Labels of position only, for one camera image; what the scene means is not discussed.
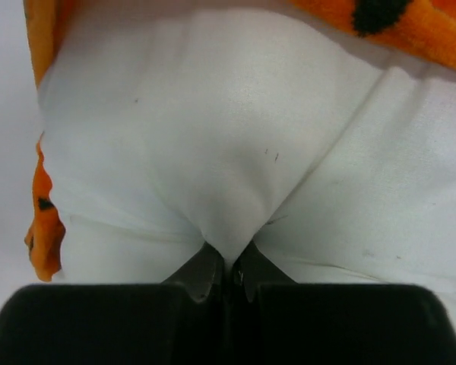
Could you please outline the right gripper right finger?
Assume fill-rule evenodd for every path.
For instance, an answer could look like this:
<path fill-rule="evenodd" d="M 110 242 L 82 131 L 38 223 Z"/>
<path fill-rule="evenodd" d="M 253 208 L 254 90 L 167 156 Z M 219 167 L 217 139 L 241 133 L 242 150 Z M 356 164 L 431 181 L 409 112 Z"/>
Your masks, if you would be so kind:
<path fill-rule="evenodd" d="M 298 284 L 254 244 L 233 266 L 238 364 L 456 364 L 456 333 L 430 291 Z"/>

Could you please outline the white pillow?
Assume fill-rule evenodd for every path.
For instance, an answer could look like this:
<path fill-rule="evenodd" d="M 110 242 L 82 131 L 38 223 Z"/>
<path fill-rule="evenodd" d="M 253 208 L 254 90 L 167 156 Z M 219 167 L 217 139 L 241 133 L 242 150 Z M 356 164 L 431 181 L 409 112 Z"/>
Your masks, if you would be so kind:
<path fill-rule="evenodd" d="M 405 283 L 456 316 L 456 72 L 277 3 L 97 1 L 39 89 L 71 283 L 250 242 L 300 282 Z"/>

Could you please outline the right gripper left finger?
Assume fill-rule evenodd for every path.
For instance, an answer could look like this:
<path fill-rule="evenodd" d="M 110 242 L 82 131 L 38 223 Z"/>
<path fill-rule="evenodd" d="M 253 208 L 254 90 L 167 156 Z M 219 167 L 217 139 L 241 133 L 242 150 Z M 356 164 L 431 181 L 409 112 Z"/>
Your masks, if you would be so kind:
<path fill-rule="evenodd" d="M 222 278 L 204 245 L 160 284 L 23 287 L 0 312 L 0 364 L 213 364 Z"/>

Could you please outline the orange patterned pillowcase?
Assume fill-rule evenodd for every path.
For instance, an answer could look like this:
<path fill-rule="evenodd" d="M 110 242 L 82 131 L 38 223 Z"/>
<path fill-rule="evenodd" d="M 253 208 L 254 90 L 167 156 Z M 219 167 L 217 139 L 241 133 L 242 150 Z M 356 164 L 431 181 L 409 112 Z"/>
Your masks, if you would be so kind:
<path fill-rule="evenodd" d="M 456 70 L 456 1 L 288 1 L 289 7 L 314 16 L 355 37 L 399 49 Z M 52 67 L 84 1 L 25 1 L 27 39 L 35 83 Z M 33 220 L 24 242 L 36 276 L 50 282 L 60 268 L 65 228 L 49 193 L 52 180 L 36 146 L 32 180 Z"/>

